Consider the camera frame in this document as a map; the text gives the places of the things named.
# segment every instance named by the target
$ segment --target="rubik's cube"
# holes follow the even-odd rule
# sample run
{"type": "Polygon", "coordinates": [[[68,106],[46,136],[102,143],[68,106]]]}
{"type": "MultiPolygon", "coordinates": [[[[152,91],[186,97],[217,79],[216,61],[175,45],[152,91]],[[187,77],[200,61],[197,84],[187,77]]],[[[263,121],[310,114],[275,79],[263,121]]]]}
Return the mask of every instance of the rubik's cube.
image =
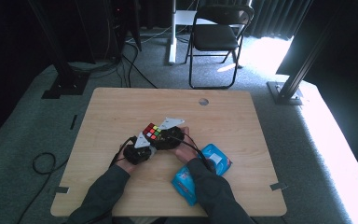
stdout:
{"type": "Polygon", "coordinates": [[[158,140],[160,133],[161,129],[153,123],[150,123],[143,131],[145,138],[149,141],[158,140]]]}

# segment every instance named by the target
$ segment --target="dark gray sleeve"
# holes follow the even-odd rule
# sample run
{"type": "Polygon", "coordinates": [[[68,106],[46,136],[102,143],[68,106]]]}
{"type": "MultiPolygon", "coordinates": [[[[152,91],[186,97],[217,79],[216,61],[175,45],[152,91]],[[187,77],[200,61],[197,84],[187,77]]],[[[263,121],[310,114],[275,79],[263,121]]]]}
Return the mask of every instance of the dark gray sleeve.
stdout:
{"type": "Polygon", "coordinates": [[[97,217],[101,218],[97,223],[112,223],[112,208],[129,178],[126,171],[113,165],[89,187],[83,203],[69,216],[67,223],[86,223],[97,217]]]}
{"type": "Polygon", "coordinates": [[[211,224],[254,223],[235,201],[225,178],[207,170],[200,159],[189,161],[187,168],[196,186],[197,201],[207,213],[211,224]]]}

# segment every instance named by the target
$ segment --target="black chair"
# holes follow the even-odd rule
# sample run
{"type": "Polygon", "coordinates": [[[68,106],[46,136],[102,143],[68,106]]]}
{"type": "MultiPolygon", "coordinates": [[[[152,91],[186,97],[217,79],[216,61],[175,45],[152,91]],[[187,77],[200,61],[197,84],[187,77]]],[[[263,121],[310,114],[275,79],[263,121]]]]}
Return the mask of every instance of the black chair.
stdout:
{"type": "Polygon", "coordinates": [[[190,39],[188,41],[187,58],[190,57],[189,85],[192,89],[228,89],[234,82],[237,75],[238,61],[241,55],[241,46],[245,29],[251,23],[254,10],[249,6],[238,5],[208,5],[200,8],[193,21],[190,39]],[[213,24],[199,24],[198,20],[204,19],[213,24]],[[227,54],[193,54],[193,48],[199,51],[227,51],[227,54]],[[232,53],[235,61],[234,75],[232,81],[227,86],[193,86],[193,57],[195,56],[225,56],[224,63],[228,55],[232,53]]]}

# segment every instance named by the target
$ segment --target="white triangular marker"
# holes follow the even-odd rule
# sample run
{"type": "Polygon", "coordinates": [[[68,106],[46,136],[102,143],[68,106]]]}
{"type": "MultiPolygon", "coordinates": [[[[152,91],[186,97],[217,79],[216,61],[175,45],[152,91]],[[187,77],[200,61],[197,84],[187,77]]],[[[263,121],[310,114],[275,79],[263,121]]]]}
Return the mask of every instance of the white triangular marker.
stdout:
{"type": "Polygon", "coordinates": [[[148,146],[150,146],[150,143],[146,140],[142,133],[139,133],[138,139],[136,139],[135,148],[148,146]]]}
{"type": "Polygon", "coordinates": [[[170,129],[174,126],[177,126],[179,124],[185,123],[184,119],[170,119],[170,118],[166,118],[160,125],[159,128],[161,130],[167,130],[170,129]]]}

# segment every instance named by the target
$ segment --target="blue package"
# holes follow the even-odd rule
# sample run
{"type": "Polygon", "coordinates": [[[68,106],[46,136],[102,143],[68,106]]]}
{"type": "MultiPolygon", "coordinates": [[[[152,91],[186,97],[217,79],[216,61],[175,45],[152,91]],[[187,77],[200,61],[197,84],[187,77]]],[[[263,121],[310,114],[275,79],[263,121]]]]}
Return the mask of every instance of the blue package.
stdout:
{"type": "MultiPolygon", "coordinates": [[[[231,166],[231,160],[214,144],[209,144],[202,150],[209,161],[213,161],[217,175],[223,175],[231,166]]],[[[190,206],[197,203],[196,187],[190,171],[183,166],[172,180],[173,187],[186,199],[190,206]]]]}

